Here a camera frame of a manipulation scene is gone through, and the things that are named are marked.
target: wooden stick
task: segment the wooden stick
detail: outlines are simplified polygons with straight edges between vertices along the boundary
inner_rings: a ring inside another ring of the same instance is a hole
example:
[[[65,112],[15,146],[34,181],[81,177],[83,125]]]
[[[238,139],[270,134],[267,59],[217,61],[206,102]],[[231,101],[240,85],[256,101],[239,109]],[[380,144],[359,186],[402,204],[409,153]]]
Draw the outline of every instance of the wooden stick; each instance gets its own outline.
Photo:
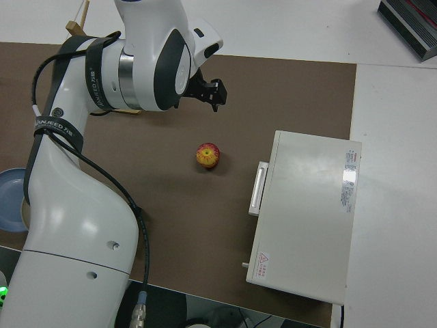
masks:
[[[70,20],[67,23],[66,29],[72,36],[86,36],[85,32],[82,30],[79,24],[74,22],[73,20]]]
[[[81,29],[83,29],[83,26],[85,25],[85,19],[87,18],[88,7],[89,7],[89,0],[85,0],[85,5],[83,6],[82,19],[81,19]]]

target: metal connector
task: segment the metal connector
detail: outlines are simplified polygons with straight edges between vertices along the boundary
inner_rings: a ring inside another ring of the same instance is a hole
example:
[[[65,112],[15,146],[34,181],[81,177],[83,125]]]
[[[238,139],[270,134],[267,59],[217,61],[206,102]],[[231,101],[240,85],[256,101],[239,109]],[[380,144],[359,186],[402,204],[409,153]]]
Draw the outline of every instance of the metal connector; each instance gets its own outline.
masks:
[[[132,319],[130,320],[129,328],[144,328],[145,327],[145,305],[136,304],[133,312]]]

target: cable connector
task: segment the cable connector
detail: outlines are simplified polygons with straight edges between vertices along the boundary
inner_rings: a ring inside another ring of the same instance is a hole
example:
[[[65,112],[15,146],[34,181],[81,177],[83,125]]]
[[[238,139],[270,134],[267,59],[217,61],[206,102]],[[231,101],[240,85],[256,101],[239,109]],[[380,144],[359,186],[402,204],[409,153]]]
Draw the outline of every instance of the cable connector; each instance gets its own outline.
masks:
[[[145,327],[145,301],[147,293],[143,290],[138,294],[138,301],[132,312],[129,328],[144,328]]]

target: white table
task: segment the white table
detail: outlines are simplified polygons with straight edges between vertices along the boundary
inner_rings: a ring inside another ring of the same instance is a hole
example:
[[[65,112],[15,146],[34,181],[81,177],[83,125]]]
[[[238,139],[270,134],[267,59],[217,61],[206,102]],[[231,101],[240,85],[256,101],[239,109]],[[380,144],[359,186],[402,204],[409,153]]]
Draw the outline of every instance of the white table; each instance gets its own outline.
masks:
[[[62,43],[81,0],[7,0],[0,41]],[[221,54],[358,64],[350,139],[363,143],[345,327],[437,320],[437,57],[424,63],[378,16],[377,0],[186,0],[225,40]],[[85,31],[122,29],[92,0]],[[338,327],[334,309],[333,327]]]

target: blue plate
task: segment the blue plate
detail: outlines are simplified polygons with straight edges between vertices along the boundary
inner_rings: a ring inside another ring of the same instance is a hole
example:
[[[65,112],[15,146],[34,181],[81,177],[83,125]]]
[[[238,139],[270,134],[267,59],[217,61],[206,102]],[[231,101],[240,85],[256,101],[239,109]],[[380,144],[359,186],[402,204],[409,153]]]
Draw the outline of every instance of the blue plate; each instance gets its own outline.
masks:
[[[9,169],[0,173],[0,229],[27,231],[21,220],[25,169]]]

